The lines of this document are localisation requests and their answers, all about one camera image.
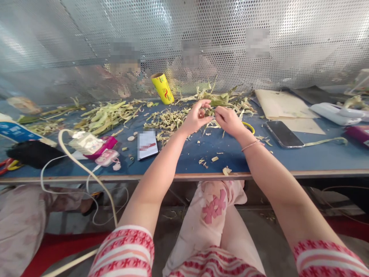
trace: yellow plastic wrap roll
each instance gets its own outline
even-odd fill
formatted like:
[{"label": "yellow plastic wrap roll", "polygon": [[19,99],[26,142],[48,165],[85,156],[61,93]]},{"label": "yellow plastic wrap roll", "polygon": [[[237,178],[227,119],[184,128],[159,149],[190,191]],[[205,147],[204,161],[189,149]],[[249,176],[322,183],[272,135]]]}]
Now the yellow plastic wrap roll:
[{"label": "yellow plastic wrap roll", "polygon": [[159,93],[159,96],[165,105],[169,105],[170,103],[174,102],[173,94],[169,88],[169,84],[164,73],[152,75],[151,81],[153,82],[156,91]]}]

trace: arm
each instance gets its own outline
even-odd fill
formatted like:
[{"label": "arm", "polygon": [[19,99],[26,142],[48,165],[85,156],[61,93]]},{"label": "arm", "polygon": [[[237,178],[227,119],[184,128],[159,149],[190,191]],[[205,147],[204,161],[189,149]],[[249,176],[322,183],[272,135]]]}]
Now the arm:
[{"label": "arm", "polygon": [[205,112],[201,109],[209,108],[209,103],[210,100],[195,103],[182,126],[171,136],[138,183],[118,226],[139,225],[154,234],[160,205],[173,181],[186,138],[213,120],[212,117],[204,117]]},{"label": "arm", "polygon": [[[257,140],[234,111],[223,107],[215,111],[217,122],[242,148]],[[306,239],[344,246],[297,180],[262,144],[256,143],[243,152],[255,182],[270,201],[292,249]]]}]

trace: perforated metal screen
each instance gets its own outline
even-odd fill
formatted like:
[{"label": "perforated metal screen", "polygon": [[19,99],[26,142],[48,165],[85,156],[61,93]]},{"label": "perforated metal screen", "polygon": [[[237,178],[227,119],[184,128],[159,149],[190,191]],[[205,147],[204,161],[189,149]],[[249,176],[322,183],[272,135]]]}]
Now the perforated metal screen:
[{"label": "perforated metal screen", "polygon": [[[369,66],[368,0],[2,0],[0,86],[38,104],[347,83]],[[140,51],[119,72],[114,41]]]}]

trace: bracelet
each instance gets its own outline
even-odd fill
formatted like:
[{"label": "bracelet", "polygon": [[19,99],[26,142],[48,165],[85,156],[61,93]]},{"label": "bracelet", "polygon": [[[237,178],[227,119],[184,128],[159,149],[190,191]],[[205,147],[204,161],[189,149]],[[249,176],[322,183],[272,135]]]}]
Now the bracelet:
[{"label": "bracelet", "polygon": [[253,143],[251,143],[251,144],[249,144],[248,146],[246,146],[246,147],[244,147],[244,148],[242,148],[242,150],[241,150],[241,152],[243,152],[243,150],[245,150],[245,149],[247,149],[247,148],[249,148],[249,147],[251,147],[251,146],[253,146],[254,144],[257,144],[258,142],[260,142],[260,141],[255,141],[255,142],[253,142]]}]

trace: phone screen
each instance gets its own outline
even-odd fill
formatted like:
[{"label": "phone screen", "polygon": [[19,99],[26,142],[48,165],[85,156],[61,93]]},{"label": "phone screen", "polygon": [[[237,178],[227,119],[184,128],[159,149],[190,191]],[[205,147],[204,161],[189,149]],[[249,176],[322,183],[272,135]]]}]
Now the phone screen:
[{"label": "phone screen", "polygon": [[266,124],[284,146],[304,146],[304,143],[282,121],[268,121]]}]

